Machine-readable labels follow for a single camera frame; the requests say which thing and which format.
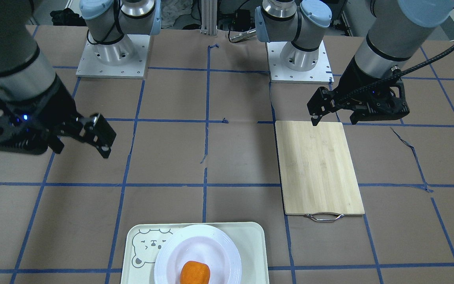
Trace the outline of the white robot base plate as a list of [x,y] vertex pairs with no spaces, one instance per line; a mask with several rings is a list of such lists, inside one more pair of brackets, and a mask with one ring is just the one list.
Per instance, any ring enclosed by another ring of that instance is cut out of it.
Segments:
[[76,75],[144,79],[150,40],[149,35],[129,34],[113,45],[101,45],[88,35]]
[[290,42],[266,43],[272,83],[333,83],[326,47],[323,41],[317,50],[304,52]]

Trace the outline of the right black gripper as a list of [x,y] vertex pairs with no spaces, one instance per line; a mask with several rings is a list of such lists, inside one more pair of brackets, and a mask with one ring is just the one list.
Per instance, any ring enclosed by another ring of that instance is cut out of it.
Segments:
[[77,111],[76,103],[61,79],[55,79],[40,97],[31,124],[43,131],[48,147],[57,154],[64,148],[60,136],[67,136],[90,144],[108,159],[116,138],[116,132],[101,113],[83,116]]

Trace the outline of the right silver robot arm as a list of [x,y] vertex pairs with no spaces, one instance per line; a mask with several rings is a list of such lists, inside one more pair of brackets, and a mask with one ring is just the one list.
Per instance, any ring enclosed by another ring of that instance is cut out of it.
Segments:
[[[38,43],[24,26],[39,0],[0,0],[0,151],[61,153],[60,136],[108,158],[116,133],[99,113],[84,117]],[[83,77],[142,78],[150,36],[159,34],[159,0],[82,0],[87,42]]]

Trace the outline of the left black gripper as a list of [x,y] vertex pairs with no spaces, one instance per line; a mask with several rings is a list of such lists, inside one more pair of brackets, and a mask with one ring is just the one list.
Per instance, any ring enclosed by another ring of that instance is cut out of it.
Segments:
[[313,126],[317,126],[323,116],[340,109],[351,110],[352,125],[360,121],[390,121],[409,115],[410,110],[405,97],[401,71],[392,71],[390,80],[382,83],[372,82],[353,90],[353,81],[347,80],[346,86],[330,91],[318,88],[307,103]]

